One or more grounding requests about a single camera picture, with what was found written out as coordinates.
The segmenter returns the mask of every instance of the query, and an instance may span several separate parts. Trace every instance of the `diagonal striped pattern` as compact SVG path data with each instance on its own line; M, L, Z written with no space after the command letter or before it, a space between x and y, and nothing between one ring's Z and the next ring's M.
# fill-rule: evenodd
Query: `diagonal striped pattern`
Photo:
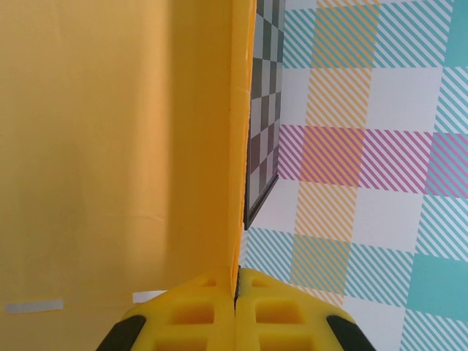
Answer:
M293 234L251 227L248 240L246 267L289 283Z
M358 189L300 182L295 232L351 241Z
M380 6L374 67L440 67L445 59L452 0Z
M468 136L434 133L426 194L468 198Z
M290 10L284 15L284 68L311 68L315 11Z
M306 123L321 127L364 128L370 69L312 69Z
M244 267L247 260L247 250L249 249L249 231L242 232L241 251L239 252L239 265Z
M379 5L380 0L317 0L319 7L340 7L355 5Z
M444 68L435 129L468 133L468 67Z
M322 301L328 302L334 306L341 307L343 305L344 296L340 294L336 294L334 292L328 292L323 290L312 289L310 287L300 287L298 285L291 284L293 287L299 289L300 291L304 291L315 298L319 298Z
M282 125L279 130L278 174L283 179L301 178L304 129Z
M316 68L371 67L379 7L333 7L319 2L315 18L312 66Z
M294 235L291 283L343 295L349 251L345 242Z
M428 132L366 130L359 186L424 193L431 139Z
M468 200L424 196L416 252L468 262Z
M400 350L468 350L468 324L408 309Z
M353 244L346 278L346 295L405 306L410 288L413 254Z
M364 129L305 127L301 180L357 186Z

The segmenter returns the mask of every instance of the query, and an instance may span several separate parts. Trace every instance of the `white tape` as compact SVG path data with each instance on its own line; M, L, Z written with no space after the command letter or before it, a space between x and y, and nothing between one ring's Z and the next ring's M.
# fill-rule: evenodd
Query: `white tape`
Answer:
M133 293L133 303L143 303L151 300L161 294L164 294L166 290L155 290L155 291L141 291Z
M34 313L45 311L58 311L64 309L63 300L46 300L35 302L7 303L5 312L7 314Z

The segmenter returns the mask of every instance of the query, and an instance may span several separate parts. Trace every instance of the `striped plaid backdrop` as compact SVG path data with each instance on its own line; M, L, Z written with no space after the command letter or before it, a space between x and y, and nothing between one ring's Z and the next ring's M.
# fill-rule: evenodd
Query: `striped plaid backdrop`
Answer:
M281 179L242 263L378 350L468 350L468 1L286 9Z

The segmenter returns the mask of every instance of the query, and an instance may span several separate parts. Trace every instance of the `yellow cardboard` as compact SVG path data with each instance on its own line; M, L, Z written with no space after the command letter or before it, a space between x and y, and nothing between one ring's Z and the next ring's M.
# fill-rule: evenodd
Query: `yellow cardboard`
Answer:
M64 301L0 314L0 348L92 349L133 292L216 267L233 293L253 9L0 4L0 304Z

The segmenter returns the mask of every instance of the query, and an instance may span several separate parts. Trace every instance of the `black and white checkered board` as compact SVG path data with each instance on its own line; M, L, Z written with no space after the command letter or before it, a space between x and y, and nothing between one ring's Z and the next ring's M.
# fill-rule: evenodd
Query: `black and white checkered board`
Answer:
M246 191L246 206L249 210L263 200L261 195L278 172L284 2L257 2Z

